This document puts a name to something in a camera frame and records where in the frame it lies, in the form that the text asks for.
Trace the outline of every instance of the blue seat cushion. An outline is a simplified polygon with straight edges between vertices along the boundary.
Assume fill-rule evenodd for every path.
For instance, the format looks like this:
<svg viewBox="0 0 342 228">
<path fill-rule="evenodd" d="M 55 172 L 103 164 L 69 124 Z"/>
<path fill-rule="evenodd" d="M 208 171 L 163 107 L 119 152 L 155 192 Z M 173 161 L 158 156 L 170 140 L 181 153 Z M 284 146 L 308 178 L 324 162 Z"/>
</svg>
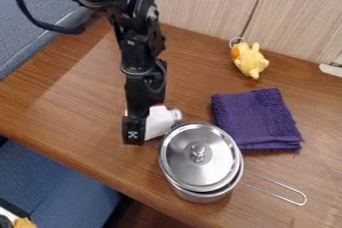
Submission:
<svg viewBox="0 0 342 228">
<path fill-rule="evenodd" d="M 58 186 L 67 169 L 14 142 L 0 148 L 0 198 L 31 213 Z"/>
<path fill-rule="evenodd" d="M 44 22 L 75 27 L 87 17 L 71 0 L 25 0 L 32 15 Z M 15 0 L 0 0 L 0 81 L 58 36 L 33 25 Z"/>
<path fill-rule="evenodd" d="M 33 211 L 39 228 L 101 228 L 121 195 L 73 170 Z"/>
</svg>

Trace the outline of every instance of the purple cloth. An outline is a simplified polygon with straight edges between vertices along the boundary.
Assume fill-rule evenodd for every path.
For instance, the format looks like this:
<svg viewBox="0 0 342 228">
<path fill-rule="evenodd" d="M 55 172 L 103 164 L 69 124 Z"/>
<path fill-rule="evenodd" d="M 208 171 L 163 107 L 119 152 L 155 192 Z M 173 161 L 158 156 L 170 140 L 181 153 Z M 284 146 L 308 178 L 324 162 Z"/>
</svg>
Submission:
<svg viewBox="0 0 342 228">
<path fill-rule="evenodd" d="M 212 108 L 216 125 L 243 152 L 301 149 L 303 138 L 276 88 L 213 95 Z"/>
</svg>

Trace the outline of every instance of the black cable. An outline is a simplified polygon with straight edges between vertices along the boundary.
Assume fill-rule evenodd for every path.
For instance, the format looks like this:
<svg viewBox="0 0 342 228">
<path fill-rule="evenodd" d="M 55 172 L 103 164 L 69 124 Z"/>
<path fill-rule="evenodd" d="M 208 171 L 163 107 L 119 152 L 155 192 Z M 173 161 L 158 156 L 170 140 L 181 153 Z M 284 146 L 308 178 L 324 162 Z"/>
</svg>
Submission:
<svg viewBox="0 0 342 228">
<path fill-rule="evenodd" d="M 94 21 L 97 16 L 98 13 L 94 12 L 90 18 L 87 19 L 87 21 L 77 25 L 74 28 L 67 28 L 67 27 L 63 27 L 63 26 L 58 26 L 58 25 L 54 25 L 54 24 L 49 24 L 49 23 L 45 23 L 43 21 L 39 21 L 36 20 L 30 13 L 30 11 L 27 9 L 25 1 L 24 0 L 16 0 L 20 10 L 24 13 L 24 15 L 37 27 L 40 27 L 44 30 L 48 30 L 48 31 L 54 31 L 54 32 L 58 32 L 58 33 L 64 33 L 64 34 L 80 34 L 82 32 L 85 31 L 86 27 L 88 24 L 90 24 L 92 21 Z"/>
</svg>

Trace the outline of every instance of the metal pot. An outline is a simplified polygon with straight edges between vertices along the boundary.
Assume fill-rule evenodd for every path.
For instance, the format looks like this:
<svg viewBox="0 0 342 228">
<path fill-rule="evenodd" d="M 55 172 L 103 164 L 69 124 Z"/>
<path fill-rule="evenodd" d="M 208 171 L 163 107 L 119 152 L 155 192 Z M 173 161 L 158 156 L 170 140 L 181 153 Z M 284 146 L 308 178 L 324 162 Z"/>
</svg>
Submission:
<svg viewBox="0 0 342 228">
<path fill-rule="evenodd" d="M 175 192 L 196 203 L 213 203 L 227 197 L 244 172 L 235 141 L 206 123 L 174 128 L 163 139 L 159 163 Z"/>
</svg>

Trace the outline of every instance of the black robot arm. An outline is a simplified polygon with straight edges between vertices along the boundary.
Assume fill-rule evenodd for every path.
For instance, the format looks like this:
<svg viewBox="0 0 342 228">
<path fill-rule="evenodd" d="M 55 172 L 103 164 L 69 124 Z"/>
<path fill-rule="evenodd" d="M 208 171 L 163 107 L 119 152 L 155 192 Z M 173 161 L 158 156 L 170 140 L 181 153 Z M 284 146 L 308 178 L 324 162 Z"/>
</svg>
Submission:
<svg viewBox="0 0 342 228">
<path fill-rule="evenodd" d="M 160 30 L 159 12 L 155 1 L 74 1 L 89 9 L 107 13 L 122 53 L 121 70 L 126 75 L 128 110 L 127 115 L 123 117 L 123 138 L 127 144 L 142 144 L 145 141 L 149 109 L 164 101 L 167 79 L 166 62 L 159 58 L 160 53 L 165 49 L 165 38 Z M 41 26 L 42 24 L 29 14 L 23 0 L 17 2 L 24 14 L 37 26 L 47 30 L 72 33 L 72 30 L 68 31 L 67 28 L 59 30 L 61 28 L 52 25 Z"/>
</svg>

